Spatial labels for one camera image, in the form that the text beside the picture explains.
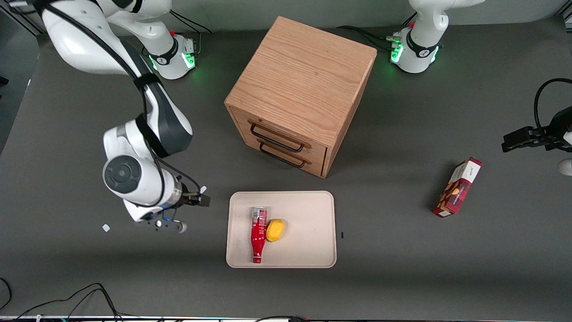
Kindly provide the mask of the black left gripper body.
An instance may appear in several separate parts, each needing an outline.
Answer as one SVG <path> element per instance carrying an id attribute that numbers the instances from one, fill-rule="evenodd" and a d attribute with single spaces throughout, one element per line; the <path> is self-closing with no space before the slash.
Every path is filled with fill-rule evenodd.
<path id="1" fill-rule="evenodd" d="M 551 125 L 542 128 L 535 128 L 534 147 L 544 147 L 546 151 L 559 149 L 564 151 L 564 126 Z"/>

